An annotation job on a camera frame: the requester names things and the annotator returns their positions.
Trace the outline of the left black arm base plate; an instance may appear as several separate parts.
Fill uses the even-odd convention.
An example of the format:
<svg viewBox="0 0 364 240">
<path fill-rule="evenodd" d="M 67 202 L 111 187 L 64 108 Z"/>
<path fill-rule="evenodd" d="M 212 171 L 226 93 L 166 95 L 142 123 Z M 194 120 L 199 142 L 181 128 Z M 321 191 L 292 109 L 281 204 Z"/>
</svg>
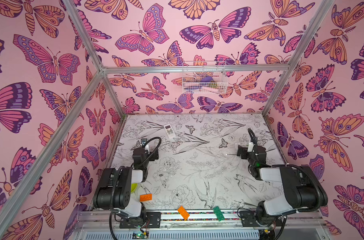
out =
<svg viewBox="0 0 364 240">
<path fill-rule="evenodd" d="M 150 228 L 159 229 L 161 225 L 161 212 L 146 212 L 136 218 L 121 220 L 120 229 Z"/>
</svg>

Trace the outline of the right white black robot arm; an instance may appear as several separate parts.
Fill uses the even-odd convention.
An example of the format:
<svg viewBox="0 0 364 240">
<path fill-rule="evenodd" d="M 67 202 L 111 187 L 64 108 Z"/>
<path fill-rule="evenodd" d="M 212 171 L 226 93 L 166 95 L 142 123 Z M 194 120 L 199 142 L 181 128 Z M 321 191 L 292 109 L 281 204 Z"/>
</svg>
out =
<svg viewBox="0 0 364 240">
<path fill-rule="evenodd" d="M 280 196 L 258 203 L 255 218 L 259 225 L 269 225 L 279 216 L 315 212 L 327 206 L 328 196 L 309 166 L 267 165 L 266 148 L 258 145 L 258 138 L 251 129 L 248 133 L 250 142 L 247 147 L 238 146 L 237 156 L 248 161 L 248 171 L 253 178 L 281 183 L 283 187 Z"/>
</svg>

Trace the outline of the white remote control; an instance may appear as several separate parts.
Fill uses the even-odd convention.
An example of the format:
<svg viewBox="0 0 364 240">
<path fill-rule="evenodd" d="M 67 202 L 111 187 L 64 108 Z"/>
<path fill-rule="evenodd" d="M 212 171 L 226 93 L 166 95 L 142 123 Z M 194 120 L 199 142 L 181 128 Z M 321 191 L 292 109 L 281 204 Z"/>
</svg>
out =
<svg viewBox="0 0 364 240">
<path fill-rule="evenodd" d="M 176 137 L 176 133 L 171 124 L 164 125 L 164 129 L 169 139 L 173 139 Z"/>
</svg>

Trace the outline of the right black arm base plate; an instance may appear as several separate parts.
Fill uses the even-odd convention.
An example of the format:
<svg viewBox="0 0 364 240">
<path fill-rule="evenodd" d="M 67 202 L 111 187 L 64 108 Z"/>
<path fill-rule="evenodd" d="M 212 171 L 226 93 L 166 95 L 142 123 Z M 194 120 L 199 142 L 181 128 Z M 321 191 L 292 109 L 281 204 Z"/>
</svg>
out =
<svg viewBox="0 0 364 240">
<path fill-rule="evenodd" d="M 238 217 L 241 220 L 243 227 L 253 227 L 253 228 L 268 228 L 268 227 L 281 227 L 282 220 L 280 217 L 272 217 L 266 221 L 257 221 L 255 211 L 250 211 L 247 209 L 240 209 L 237 212 Z"/>
</svg>

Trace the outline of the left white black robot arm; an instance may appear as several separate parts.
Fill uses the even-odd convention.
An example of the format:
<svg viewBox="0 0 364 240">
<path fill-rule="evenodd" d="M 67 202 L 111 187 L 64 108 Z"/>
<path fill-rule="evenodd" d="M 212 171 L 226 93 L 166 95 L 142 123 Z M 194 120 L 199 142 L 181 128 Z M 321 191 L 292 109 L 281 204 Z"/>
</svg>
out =
<svg viewBox="0 0 364 240">
<path fill-rule="evenodd" d="M 131 187 L 147 180 L 148 165 L 159 158 L 161 143 L 162 138 L 154 137 L 134 149 L 130 167 L 104 169 L 93 196 L 94 208 L 110 211 L 122 219 L 145 221 L 146 208 L 131 197 Z"/>
</svg>

